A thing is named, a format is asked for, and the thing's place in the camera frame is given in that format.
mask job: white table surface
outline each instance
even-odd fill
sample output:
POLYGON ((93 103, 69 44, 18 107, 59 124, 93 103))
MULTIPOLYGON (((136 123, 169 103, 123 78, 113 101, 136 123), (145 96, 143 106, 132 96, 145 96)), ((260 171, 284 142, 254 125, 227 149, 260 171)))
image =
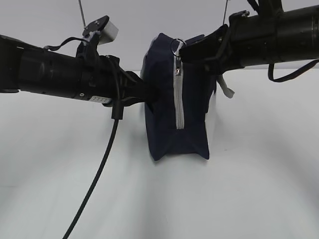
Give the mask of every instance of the white table surface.
MULTIPOLYGON (((236 94, 219 90, 207 116, 209 161, 154 163, 143 106, 127 108, 70 238, 318 239, 318 76, 276 84, 266 70, 225 74, 236 94)), ((111 111, 19 93, 0 95, 0 112, 0 238, 62 238, 104 154, 111 111)))

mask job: navy blue pouch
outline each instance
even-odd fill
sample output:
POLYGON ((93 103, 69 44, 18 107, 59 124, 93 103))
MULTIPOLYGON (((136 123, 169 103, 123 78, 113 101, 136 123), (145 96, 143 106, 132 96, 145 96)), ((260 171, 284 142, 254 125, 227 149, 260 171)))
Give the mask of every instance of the navy blue pouch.
POLYGON ((155 103, 145 104, 149 149, 155 161, 167 154, 190 153, 209 159, 205 116, 218 76, 209 76, 203 65, 183 64, 178 57, 182 46, 182 41, 161 33, 144 58, 141 78, 159 91, 155 103))

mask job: metal rod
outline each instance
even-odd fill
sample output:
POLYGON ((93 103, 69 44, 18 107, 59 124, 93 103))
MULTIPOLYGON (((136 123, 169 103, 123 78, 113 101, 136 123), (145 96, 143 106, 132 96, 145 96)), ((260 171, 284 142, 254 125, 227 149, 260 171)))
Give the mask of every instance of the metal rod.
POLYGON ((81 0, 79 0, 79 5, 80 5, 80 10, 81 10, 81 16, 82 16, 83 25, 84 25, 84 28, 86 28, 81 0))
POLYGON ((224 12, 223 25, 225 24, 226 12, 227 12, 227 7, 228 7, 228 1, 229 1, 229 0, 226 0, 226 6, 225 6, 225 12, 224 12))

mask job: zipper pull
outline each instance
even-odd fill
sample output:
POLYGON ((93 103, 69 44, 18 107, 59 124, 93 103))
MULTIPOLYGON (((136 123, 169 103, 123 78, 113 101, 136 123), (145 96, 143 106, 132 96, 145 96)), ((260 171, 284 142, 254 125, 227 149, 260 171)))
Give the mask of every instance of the zipper pull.
POLYGON ((176 75, 180 76, 180 73, 181 73, 181 58, 180 56, 178 56, 176 58, 176 75))

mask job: metal key ring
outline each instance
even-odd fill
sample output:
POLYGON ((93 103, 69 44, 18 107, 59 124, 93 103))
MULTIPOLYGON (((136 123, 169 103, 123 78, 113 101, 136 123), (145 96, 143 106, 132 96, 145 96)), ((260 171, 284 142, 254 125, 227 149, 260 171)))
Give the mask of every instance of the metal key ring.
POLYGON ((186 46, 186 42, 185 42, 184 40, 182 40, 182 39, 179 39, 179 38, 175 38, 175 39, 173 39, 173 40, 170 42, 170 50, 171 50, 171 52, 173 53, 174 56, 179 57, 179 56, 176 55, 176 53, 175 53, 175 52, 173 51, 173 49, 172 49, 172 45, 173 45, 173 42, 174 42, 174 41, 180 41, 180 42, 182 42, 182 43, 183 43, 183 46, 186 46))

